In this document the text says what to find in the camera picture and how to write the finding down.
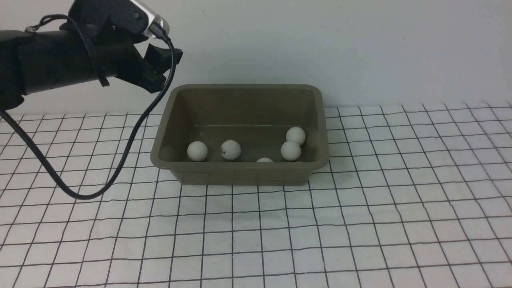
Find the table surface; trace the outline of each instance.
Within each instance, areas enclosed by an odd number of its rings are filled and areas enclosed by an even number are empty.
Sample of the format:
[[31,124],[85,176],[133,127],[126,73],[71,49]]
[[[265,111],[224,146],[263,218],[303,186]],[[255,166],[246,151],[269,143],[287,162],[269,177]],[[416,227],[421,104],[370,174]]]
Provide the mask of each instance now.
[[[82,194],[139,115],[16,120]],[[0,121],[0,287],[512,285],[509,104],[326,108],[331,158],[303,187],[181,186],[150,162],[74,201]]]

